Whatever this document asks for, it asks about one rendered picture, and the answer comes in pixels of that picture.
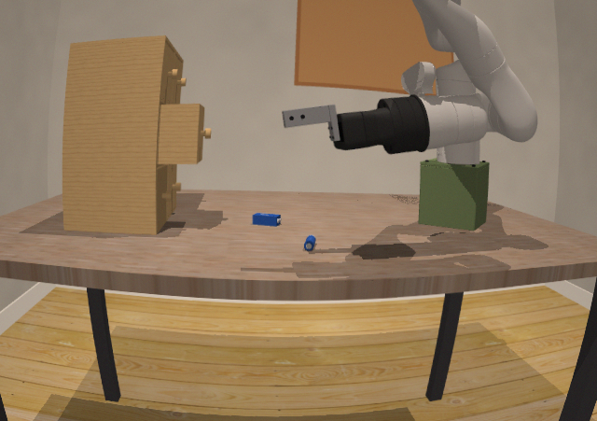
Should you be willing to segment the blue battery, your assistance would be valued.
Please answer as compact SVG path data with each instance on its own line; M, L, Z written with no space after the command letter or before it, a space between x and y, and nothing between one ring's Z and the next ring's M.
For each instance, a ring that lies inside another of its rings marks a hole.
M313 235L309 235L305 241L304 248L308 251L311 251L314 247L316 238Z
M253 224L278 226L281 224L281 215L256 213L253 215Z

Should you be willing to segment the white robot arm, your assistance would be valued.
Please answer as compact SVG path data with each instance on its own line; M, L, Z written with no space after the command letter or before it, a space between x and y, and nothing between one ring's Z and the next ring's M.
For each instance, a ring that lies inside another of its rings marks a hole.
M479 164L479 143L487 132L530 140L537 128L535 105L487 25L461 7L461 0L412 2L430 46L458 58L436 69L436 95L452 101L459 122L456 142L437 148L437 161Z

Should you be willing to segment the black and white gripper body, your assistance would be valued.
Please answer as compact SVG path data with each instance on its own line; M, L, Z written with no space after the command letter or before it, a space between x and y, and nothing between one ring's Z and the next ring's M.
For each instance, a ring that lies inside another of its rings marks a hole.
M396 154L453 145L459 122L452 101L425 95L433 93L435 77L432 63L418 62L401 76L410 97L381 99L373 111L337 114L340 141L333 141L335 148L383 145L388 154Z

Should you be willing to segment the small brown wooden chest of drawers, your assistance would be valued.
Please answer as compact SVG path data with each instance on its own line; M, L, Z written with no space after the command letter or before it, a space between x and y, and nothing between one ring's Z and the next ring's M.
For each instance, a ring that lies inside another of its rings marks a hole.
M157 235L166 35L71 43L62 135L65 231ZM175 62L174 56L174 62Z

